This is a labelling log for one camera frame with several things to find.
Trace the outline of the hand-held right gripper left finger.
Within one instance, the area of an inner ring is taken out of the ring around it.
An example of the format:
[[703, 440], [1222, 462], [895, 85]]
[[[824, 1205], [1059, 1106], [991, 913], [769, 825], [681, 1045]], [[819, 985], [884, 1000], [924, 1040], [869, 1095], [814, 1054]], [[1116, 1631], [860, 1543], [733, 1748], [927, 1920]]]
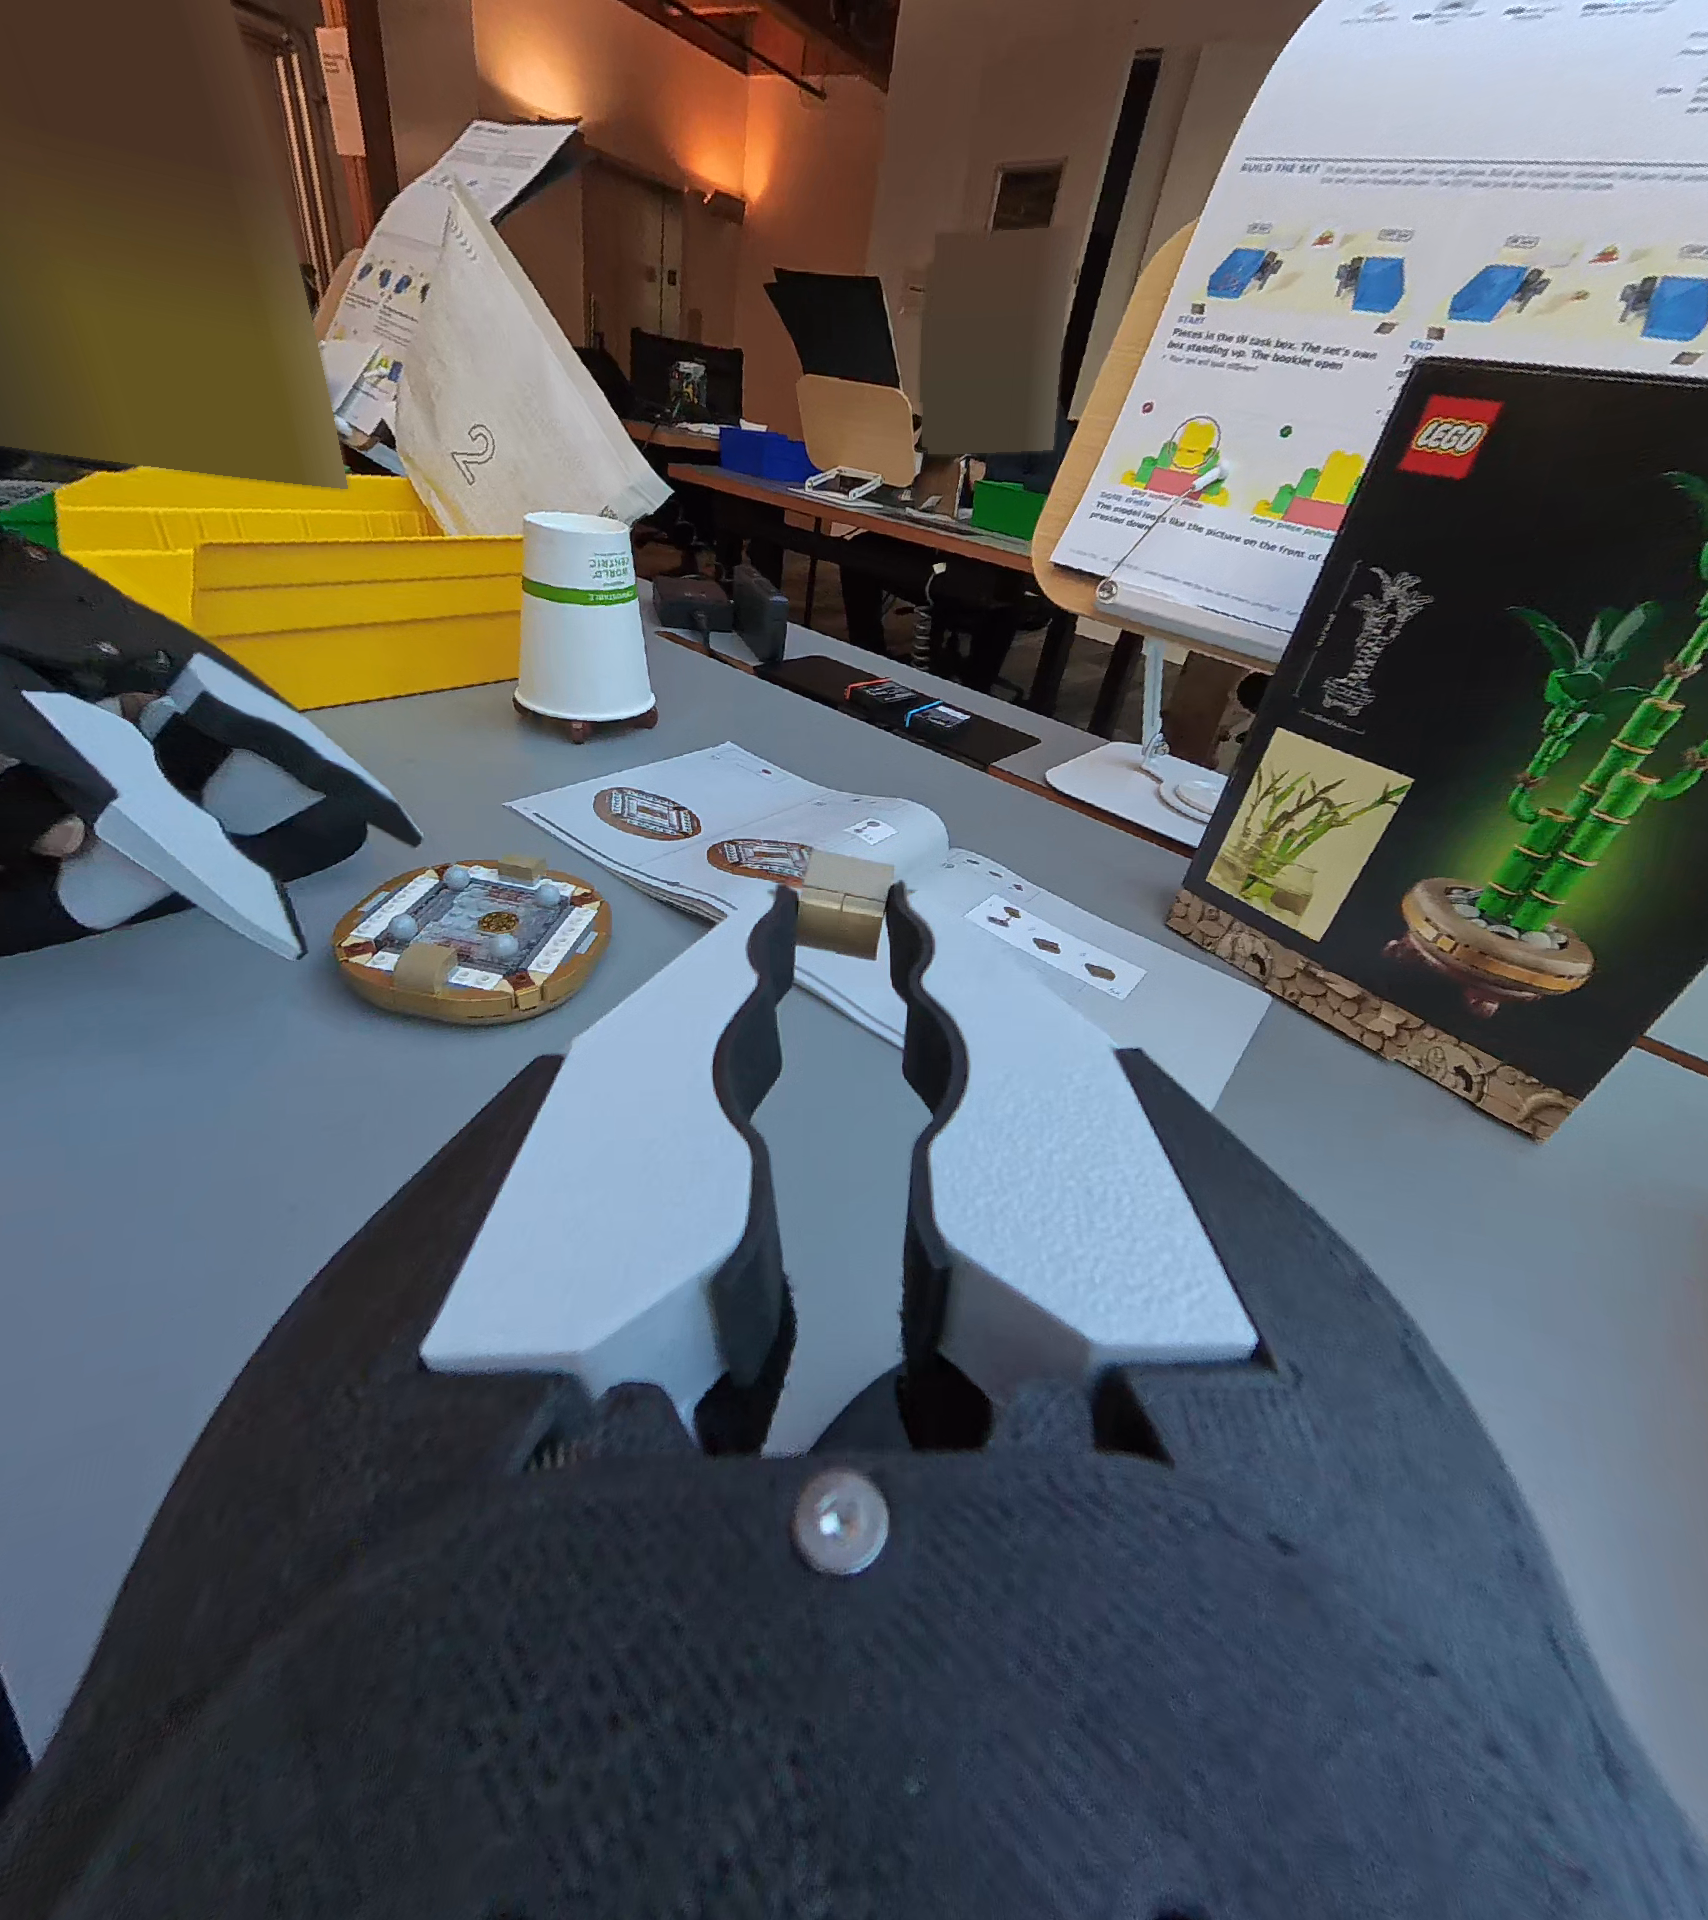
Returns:
[[784, 1254], [757, 1112], [784, 1068], [797, 897], [766, 887], [582, 1033], [425, 1337], [439, 1375], [752, 1389]]

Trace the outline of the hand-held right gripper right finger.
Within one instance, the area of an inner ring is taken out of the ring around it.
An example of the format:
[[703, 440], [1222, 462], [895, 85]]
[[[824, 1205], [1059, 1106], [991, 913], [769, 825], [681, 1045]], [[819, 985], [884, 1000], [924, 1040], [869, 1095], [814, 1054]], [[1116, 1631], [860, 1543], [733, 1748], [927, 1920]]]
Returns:
[[890, 979], [914, 1140], [900, 1328], [909, 1381], [986, 1398], [1119, 1366], [1250, 1360], [1259, 1331], [1160, 1138], [1178, 1087], [975, 926], [895, 884]]

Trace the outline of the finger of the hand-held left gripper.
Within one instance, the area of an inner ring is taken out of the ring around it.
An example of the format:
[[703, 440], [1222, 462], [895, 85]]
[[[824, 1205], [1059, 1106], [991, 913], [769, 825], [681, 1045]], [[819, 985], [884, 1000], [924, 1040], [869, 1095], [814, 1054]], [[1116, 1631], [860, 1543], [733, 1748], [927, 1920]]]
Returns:
[[135, 722], [69, 693], [28, 691], [24, 702], [110, 789], [92, 821], [101, 850], [278, 957], [306, 954], [282, 882], [174, 786]]
[[362, 827], [410, 848], [420, 844], [420, 828], [383, 781], [218, 652], [192, 654], [166, 701], [182, 727], [227, 750], [201, 790], [201, 806], [230, 836], [252, 839], [318, 802], [340, 802]]

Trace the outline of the round tan lego base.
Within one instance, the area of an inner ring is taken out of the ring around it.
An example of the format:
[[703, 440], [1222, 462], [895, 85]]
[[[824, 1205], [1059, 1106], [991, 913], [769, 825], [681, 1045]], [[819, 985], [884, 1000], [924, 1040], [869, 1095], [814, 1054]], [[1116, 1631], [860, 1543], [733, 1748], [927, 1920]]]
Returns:
[[439, 862], [401, 875], [340, 916], [342, 982], [396, 1016], [459, 1027], [545, 1018], [593, 981], [610, 904], [540, 858]]

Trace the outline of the tan lego block piece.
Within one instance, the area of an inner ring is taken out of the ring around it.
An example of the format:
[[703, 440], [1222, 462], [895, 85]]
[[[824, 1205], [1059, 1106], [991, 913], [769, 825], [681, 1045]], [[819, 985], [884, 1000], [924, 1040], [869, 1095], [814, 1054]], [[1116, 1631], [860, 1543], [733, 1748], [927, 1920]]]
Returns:
[[797, 948], [872, 963], [889, 924], [895, 870], [889, 862], [814, 848], [800, 877], [795, 914]]

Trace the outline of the open lego instruction booklet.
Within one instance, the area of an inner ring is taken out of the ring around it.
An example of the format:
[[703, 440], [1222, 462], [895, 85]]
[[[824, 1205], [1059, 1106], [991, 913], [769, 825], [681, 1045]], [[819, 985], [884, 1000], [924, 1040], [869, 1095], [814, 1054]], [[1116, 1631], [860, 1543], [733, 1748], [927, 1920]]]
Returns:
[[816, 853], [890, 868], [939, 945], [963, 957], [1006, 948], [1114, 1046], [1147, 1052], [1215, 1109], [1266, 1002], [1197, 958], [1111, 924], [1027, 881], [1006, 862], [959, 848], [932, 809], [805, 781], [736, 742], [509, 800], [654, 901], [720, 923], [797, 888]]

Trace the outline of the black lego bamboo set box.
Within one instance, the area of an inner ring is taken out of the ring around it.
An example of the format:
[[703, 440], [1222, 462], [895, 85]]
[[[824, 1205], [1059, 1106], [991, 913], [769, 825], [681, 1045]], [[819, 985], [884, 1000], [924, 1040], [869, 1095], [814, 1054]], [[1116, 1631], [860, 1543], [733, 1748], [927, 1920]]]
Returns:
[[1708, 967], [1708, 381], [1410, 374], [1168, 926], [1561, 1129]]

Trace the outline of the yellow plastic bin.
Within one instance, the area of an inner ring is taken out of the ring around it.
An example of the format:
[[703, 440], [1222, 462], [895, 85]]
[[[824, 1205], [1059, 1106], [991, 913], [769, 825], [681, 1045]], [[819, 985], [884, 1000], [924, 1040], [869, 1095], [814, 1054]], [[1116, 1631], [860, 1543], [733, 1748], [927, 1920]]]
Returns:
[[294, 708], [519, 678], [523, 541], [449, 537], [407, 478], [141, 467], [59, 488], [54, 527], [66, 559]]

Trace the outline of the white paper cup green band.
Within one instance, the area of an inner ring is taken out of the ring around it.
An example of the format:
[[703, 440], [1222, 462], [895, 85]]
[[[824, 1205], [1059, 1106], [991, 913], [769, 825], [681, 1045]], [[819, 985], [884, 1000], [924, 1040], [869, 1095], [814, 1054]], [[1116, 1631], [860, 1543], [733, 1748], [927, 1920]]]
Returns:
[[581, 512], [531, 512], [523, 548], [527, 706], [614, 721], [656, 708], [630, 528]]

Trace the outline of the instruction sheet on stand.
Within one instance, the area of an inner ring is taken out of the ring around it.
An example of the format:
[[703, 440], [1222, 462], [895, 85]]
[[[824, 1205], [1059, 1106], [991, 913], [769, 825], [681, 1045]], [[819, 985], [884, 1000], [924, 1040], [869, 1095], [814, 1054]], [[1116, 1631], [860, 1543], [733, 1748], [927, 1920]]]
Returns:
[[[1215, 772], [1198, 763], [1198, 756], [1215, 746], [1228, 699], [1241, 684], [1253, 674], [1275, 670], [1284, 650], [1284, 638], [1235, 618], [1181, 604], [1172, 610], [1168, 622], [1134, 622], [1127, 612], [1100, 598], [1098, 582], [1090, 574], [1077, 573], [1061, 562], [1059, 546], [1092, 485], [1098, 461], [1130, 394], [1134, 374], [1158, 339], [1160, 316], [1195, 233], [1197, 223], [1186, 223], [1142, 268], [1031, 541], [1031, 566], [1037, 586], [1064, 616], [1067, 633], [1074, 635], [1082, 621], [1097, 621], [1116, 631], [1092, 721], [1092, 728], [1107, 734], [1107, 740], [1079, 758], [1049, 768], [1044, 781], [1054, 798], [1102, 815], [1114, 825], [1168, 844], [1178, 853], [1198, 848], [1207, 821], [1162, 797], [1160, 775], [1168, 775], [1175, 785], [1217, 781]], [[1168, 652], [1185, 657], [1176, 677], [1175, 742], [1178, 749], [1189, 749], [1190, 754], [1149, 764], [1140, 742], [1119, 737], [1114, 722], [1130, 673], [1137, 665], [1142, 665], [1144, 724], [1150, 737], [1158, 732], [1160, 687]]]

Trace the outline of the black desk mat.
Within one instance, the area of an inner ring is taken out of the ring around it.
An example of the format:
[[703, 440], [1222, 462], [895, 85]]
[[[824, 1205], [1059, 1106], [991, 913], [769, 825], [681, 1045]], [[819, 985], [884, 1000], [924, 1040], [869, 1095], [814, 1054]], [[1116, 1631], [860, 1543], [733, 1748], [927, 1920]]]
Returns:
[[992, 768], [1012, 756], [1018, 756], [1038, 746], [1037, 734], [1018, 731], [1018, 728], [1008, 728], [976, 713], [971, 713], [975, 721], [965, 734], [946, 737], [946, 739], [904, 732], [904, 727], [884, 724], [881, 716], [871, 716], [863, 711], [850, 708], [844, 694], [847, 694], [847, 689], [857, 683], [896, 680], [896, 678], [869, 674], [857, 666], [849, 666], [844, 662], [838, 662], [826, 657], [787, 659], [781, 665], [770, 668], [763, 668], [763, 670], [754, 668], [754, 674], [763, 683], [769, 683], [787, 693], [792, 693], [799, 699], [814, 702], [823, 708], [838, 711], [847, 716], [863, 721], [872, 728], [889, 732], [890, 737], [918, 742], [939, 752], [940, 756], [963, 761], [965, 764], [971, 764], [978, 770]]

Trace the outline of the white numbered paper bag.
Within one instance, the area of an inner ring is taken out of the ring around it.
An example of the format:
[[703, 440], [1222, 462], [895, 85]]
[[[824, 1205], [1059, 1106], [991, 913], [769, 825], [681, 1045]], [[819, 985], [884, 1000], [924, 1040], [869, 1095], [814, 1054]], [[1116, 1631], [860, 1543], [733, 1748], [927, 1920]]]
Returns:
[[519, 537], [531, 514], [653, 516], [671, 486], [463, 184], [425, 177], [396, 209], [439, 241], [402, 354], [394, 445], [439, 528]]

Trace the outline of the black monitor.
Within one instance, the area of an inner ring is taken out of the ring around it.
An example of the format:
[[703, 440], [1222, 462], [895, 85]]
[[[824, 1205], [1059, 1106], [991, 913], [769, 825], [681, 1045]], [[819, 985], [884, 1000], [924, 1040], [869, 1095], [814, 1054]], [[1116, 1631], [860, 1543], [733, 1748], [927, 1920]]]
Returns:
[[629, 383], [641, 417], [668, 426], [738, 426], [744, 419], [746, 359], [723, 348], [635, 327]]

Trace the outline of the long wooden table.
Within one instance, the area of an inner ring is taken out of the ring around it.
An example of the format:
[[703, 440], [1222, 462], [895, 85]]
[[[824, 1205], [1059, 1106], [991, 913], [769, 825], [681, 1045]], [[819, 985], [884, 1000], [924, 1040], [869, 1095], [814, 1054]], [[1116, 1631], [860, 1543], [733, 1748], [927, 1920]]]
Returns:
[[871, 498], [808, 492], [717, 464], [671, 462], [668, 481], [678, 488], [697, 488], [765, 510], [795, 532], [807, 531], [811, 537], [821, 534], [833, 541], [834, 528], [853, 528], [858, 534], [913, 545], [950, 561], [992, 566], [1038, 582], [1028, 541], [978, 532], [972, 525], [939, 514], [921, 514]]

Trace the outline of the printed paper sheet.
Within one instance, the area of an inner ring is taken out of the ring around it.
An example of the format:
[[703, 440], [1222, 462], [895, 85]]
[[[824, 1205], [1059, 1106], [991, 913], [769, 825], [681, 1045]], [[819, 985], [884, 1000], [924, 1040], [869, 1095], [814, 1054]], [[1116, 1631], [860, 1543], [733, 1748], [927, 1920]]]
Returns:
[[340, 262], [316, 314], [316, 337], [344, 445], [367, 449], [392, 434], [405, 366], [459, 201], [503, 219], [536, 191], [579, 131], [579, 120], [473, 120], [394, 196], [362, 249]]

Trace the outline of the light wooden chair back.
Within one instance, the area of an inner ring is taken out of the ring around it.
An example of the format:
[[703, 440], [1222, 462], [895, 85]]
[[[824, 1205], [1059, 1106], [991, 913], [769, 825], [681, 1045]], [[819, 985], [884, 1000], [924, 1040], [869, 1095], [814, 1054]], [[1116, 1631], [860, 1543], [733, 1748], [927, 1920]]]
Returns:
[[909, 488], [921, 471], [913, 399], [874, 383], [803, 374], [800, 439], [816, 471], [850, 468], [884, 488]]

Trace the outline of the black panel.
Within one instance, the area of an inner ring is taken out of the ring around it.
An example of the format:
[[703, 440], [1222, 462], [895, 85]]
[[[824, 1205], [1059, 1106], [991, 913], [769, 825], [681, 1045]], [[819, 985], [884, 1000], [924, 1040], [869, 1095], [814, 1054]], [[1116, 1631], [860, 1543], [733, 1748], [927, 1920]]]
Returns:
[[803, 374], [890, 390], [903, 386], [881, 277], [777, 268], [765, 293]]

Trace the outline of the printed task instruction sheet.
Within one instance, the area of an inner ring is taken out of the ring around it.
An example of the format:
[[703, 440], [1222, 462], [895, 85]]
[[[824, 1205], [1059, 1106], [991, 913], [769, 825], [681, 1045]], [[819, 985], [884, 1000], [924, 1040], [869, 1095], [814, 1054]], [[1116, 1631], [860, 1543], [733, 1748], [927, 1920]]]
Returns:
[[1054, 551], [1291, 631], [1431, 359], [1708, 378], [1708, 2], [1321, 4]]

